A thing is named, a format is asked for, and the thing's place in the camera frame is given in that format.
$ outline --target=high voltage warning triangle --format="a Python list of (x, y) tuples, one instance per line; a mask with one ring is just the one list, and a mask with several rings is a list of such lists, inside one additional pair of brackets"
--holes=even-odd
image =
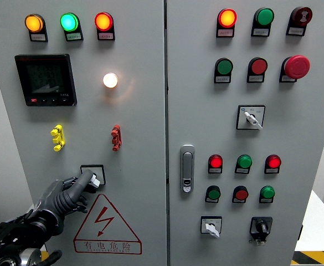
[(74, 238), (77, 253), (142, 254), (142, 243), (115, 206), (99, 194)]

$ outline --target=meter display screen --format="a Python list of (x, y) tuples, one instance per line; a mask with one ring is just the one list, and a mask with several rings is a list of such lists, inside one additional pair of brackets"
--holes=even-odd
[(26, 54), (15, 60), (28, 106), (76, 105), (69, 54)]

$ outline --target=green push button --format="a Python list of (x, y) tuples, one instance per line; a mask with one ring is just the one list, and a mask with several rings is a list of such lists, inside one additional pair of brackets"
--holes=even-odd
[(246, 169), (251, 166), (252, 161), (249, 155), (241, 155), (239, 156), (237, 163), (241, 168)]
[(220, 72), (222, 75), (227, 75), (229, 74), (233, 69), (233, 65), (231, 61), (224, 59), (220, 61), (217, 65), (217, 71)]
[(255, 20), (260, 25), (267, 26), (274, 20), (274, 12), (270, 8), (262, 8), (256, 12)]
[(260, 194), (267, 199), (273, 198), (275, 195), (275, 190), (271, 186), (266, 186), (261, 189)]
[(212, 200), (217, 200), (221, 196), (218, 190), (211, 190), (208, 192), (208, 197)]

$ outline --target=white switch handle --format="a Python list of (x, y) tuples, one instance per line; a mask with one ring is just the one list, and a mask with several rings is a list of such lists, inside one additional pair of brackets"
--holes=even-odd
[(263, 129), (263, 127), (259, 124), (259, 122), (253, 115), (250, 115), (248, 112), (244, 112), (244, 115), (252, 125), (256, 126), (259, 130)]
[(206, 230), (211, 236), (219, 238), (219, 232), (216, 230), (215, 226), (212, 224), (206, 224)]

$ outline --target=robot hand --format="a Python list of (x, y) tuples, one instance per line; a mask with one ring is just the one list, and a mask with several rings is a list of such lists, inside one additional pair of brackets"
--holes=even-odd
[(63, 231), (66, 215), (87, 212), (83, 191), (95, 193), (100, 181), (86, 170), (79, 178), (56, 180), (43, 193), (34, 210), (0, 224), (0, 266), (49, 266), (61, 257), (54, 251), (41, 261), (40, 248)]

